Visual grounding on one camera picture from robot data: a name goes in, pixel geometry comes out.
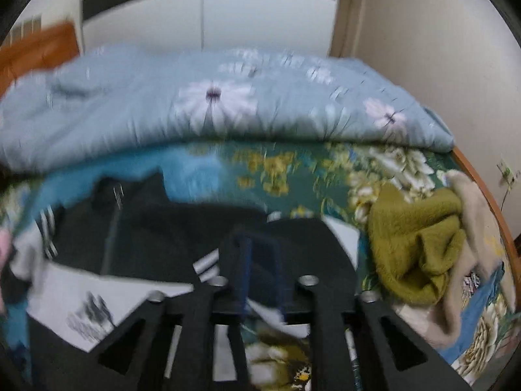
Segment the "pink folded garment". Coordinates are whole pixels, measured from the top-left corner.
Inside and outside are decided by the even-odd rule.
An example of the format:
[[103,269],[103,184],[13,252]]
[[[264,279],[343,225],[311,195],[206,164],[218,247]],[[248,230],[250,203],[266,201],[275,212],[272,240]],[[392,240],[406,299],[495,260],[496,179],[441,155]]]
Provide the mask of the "pink folded garment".
[[1,286],[4,286],[7,278],[8,261],[11,256],[11,232],[8,229],[0,230],[0,278]]

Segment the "light blue floral quilt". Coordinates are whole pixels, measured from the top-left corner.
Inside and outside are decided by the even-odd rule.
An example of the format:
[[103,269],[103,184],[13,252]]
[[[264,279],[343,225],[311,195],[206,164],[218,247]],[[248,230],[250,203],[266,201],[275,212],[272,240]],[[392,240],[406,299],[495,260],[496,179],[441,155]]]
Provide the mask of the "light blue floral quilt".
[[103,46],[1,99],[1,163],[17,173],[199,138],[454,146],[434,111],[360,60],[291,51]]

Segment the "black and grey fleece jacket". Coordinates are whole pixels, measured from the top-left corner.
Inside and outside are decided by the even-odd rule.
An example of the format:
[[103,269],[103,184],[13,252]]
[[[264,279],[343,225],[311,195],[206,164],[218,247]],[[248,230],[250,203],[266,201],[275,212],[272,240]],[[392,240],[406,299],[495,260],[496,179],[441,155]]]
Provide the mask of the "black and grey fleece jacket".
[[[221,273],[220,250],[253,241],[240,324],[250,389],[314,390],[311,327],[278,305],[271,245],[340,244],[355,266],[359,234],[329,216],[280,218],[258,208],[169,199],[161,174],[103,178],[75,205],[41,210],[11,235],[5,304],[26,299],[32,390],[87,390],[94,348],[149,297],[180,297]],[[234,380],[228,327],[216,326],[214,380]]]

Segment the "wall power outlet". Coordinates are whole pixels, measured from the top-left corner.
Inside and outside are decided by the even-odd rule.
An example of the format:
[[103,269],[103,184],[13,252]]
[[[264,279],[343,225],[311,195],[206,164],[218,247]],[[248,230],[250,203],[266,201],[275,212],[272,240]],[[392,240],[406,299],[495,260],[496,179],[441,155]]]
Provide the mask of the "wall power outlet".
[[520,178],[520,171],[510,168],[510,165],[508,165],[504,159],[501,159],[499,163],[497,163],[497,168],[499,169],[501,179],[505,184],[513,185]]

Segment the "beige fuzzy garment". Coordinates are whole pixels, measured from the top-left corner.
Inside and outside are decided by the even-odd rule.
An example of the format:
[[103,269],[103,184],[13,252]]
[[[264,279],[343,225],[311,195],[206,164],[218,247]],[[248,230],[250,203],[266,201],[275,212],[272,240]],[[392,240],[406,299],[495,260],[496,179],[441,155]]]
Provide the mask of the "beige fuzzy garment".
[[448,171],[445,178],[461,199],[466,234],[458,260],[450,270],[448,288],[436,305],[392,304],[395,312],[437,350],[451,347],[460,335],[461,313],[472,297],[464,290],[464,278],[475,273],[483,284],[503,262],[502,251],[486,242],[487,237],[499,238],[499,229],[478,185],[458,170]]

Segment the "wooden headboard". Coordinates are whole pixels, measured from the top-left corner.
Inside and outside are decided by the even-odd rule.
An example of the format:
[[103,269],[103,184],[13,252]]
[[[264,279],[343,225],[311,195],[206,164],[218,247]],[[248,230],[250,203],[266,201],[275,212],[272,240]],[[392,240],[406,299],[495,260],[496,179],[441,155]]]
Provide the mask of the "wooden headboard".
[[25,74],[56,68],[79,55],[72,22],[50,26],[1,50],[1,95]]

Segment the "white black striped wardrobe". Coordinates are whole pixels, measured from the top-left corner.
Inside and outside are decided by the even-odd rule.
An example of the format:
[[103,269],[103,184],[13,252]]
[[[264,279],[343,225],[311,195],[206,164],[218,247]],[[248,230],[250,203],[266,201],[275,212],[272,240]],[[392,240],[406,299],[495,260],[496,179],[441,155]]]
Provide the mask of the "white black striped wardrobe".
[[260,47],[326,56],[338,0],[80,0],[85,49]]

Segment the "green floral bed blanket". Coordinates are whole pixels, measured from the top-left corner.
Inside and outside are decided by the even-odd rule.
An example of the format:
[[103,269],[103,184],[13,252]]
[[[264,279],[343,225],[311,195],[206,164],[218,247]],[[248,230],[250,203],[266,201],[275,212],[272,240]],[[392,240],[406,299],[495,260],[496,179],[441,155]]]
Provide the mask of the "green floral bed blanket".
[[[172,199],[249,205],[293,217],[326,214],[365,229],[372,203],[387,182],[410,199],[446,186],[453,155],[403,147],[351,144],[207,143],[150,147],[117,153],[17,179],[2,193],[1,219],[23,229],[55,203],[72,204],[101,178],[137,180],[161,171]],[[464,278],[473,295],[475,273]],[[476,390],[497,385],[520,358],[520,317],[499,290],[481,314],[471,346],[453,367]]]

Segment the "olive green knit sweater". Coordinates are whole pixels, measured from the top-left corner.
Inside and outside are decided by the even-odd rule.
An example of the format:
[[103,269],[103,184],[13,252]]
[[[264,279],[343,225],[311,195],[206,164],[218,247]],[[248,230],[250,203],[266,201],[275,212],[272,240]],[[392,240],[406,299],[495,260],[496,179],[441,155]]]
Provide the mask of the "olive green knit sweater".
[[443,188],[408,202],[394,184],[385,184],[367,221],[380,283],[409,305],[435,305],[449,285],[449,272],[466,239],[462,202]]

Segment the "blue cloth garment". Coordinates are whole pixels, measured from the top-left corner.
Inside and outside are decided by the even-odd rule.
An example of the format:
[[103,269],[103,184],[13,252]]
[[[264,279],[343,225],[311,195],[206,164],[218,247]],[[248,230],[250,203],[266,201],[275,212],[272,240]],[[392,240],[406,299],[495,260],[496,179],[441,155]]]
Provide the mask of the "blue cloth garment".
[[453,364],[471,346],[479,319],[486,307],[497,297],[500,281],[504,275],[504,264],[501,263],[487,282],[480,284],[472,295],[469,304],[461,313],[461,332],[456,343],[438,353],[450,365]]

